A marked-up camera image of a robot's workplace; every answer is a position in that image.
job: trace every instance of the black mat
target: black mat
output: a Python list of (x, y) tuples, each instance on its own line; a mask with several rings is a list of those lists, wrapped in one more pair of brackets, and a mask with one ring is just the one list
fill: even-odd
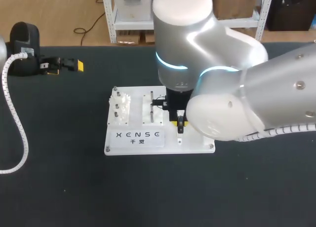
[[(302, 46), (266, 44), (270, 58)], [(215, 154), (105, 156), (116, 86), (159, 85), (153, 47), (45, 47), (84, 73), (10, 77), (30, 154), (0, 176), (1, 227), (314, 227), (316, 133), (217, 142)], [(0, 93), (0, 168), (22, 145)]]

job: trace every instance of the metal shelf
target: metal shelf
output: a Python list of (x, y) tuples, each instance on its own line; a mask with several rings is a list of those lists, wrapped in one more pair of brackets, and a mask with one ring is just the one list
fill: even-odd
[(151, 21), (121, 21), (117, 13), (117, 8), (114, 7), (113, 15), (115, 16), (114, 27), (118, 31), (123, 30), (153, 30), (154, 23)]
[[(153, 21), (121, 21), (119, 19), (116, 6), (112, 8), (111, 0), (103, 0), (106, 18), (108, 22), (109, 35), (111, 43), (116, 43), (116, 30), (153, 30)], [(256, 39), (261, 40), (263, 30), (269, 13), (271, 0), (262, 0), (261, 14), (256, 10), (250, 18), (221, 20), (221, 22), (230, 28), (255, 28), (257, 27)]]

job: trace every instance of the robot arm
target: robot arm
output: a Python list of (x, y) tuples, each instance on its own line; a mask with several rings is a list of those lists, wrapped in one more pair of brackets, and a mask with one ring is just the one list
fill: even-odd
[(191, 93), (195, 130), (221, 141), (316, 130), (316, 45), (268, 61), (260, 42), (215, 18), (212, 0), (154, 0), (153, 10), (159, 78)]

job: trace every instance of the yellow tag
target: yellow tag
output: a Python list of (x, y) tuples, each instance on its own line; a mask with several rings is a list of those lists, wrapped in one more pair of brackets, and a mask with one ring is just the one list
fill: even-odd
[[(171, 123), (174, 125), (174, 126), (177, 126), (177, 121), (171, 121)], [(188, 121), (184, 121), (184, 126), (188, 126), (189, 122)]]
[(83, 62), (78, 60), (78, 71), (83, 72)]

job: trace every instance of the metal rod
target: metal rod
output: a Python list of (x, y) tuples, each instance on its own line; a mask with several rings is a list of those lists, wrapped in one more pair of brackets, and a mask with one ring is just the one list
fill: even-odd
[(150, 122), (154, 122), (154, 111), (150, 111)]

